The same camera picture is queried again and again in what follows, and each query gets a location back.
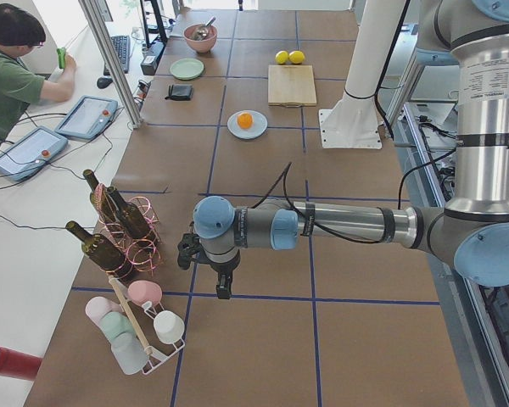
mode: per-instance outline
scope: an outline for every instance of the black hair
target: black hair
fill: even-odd
[[[45,42],[45,30],[32,14],[11,4],[0,4],[0,45],[28,45]]]

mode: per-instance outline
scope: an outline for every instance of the mug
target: mug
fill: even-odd
[[[111,342],[111,352],[125,375],[138,373],[149,361],[142,344],[130,332],[123,332]]]
[[[159,312],[153,320],[154,330],[162,343],[173,344],[183,336],[185,322],[171,311]]]
[[[98,326],[103,316],[111,311],[122,312],[122,308],[117,303],[104,297],[91,298],[85,306],[85,314],[96,326]]]
[[[111,311],[104,315],[98,327],[110,342],[113,342],[116,337],[125,332],[136,336],[132,323],[123,314],[116,311]]]
[[[148,301],[154,307],[162,300],[162,288],[156,282],[138,280],[128,287],[128,297],[139,307]]]

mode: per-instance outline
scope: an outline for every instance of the green shirt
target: green shirt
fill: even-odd
[[[19,60],[0,52],[0,141],[6,139],[26,108],[40,100],[44,80]]]

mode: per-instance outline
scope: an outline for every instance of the black wallet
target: black wallet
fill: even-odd
[[[192,85],[174,84],[168,87],[168,96],[165,99],[190,100],[193,96]]]

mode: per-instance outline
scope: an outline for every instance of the wooden cutting board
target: wooden cutting board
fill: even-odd
[[[313,67],[311,65],[270,65],[268,104],[316,106]]]

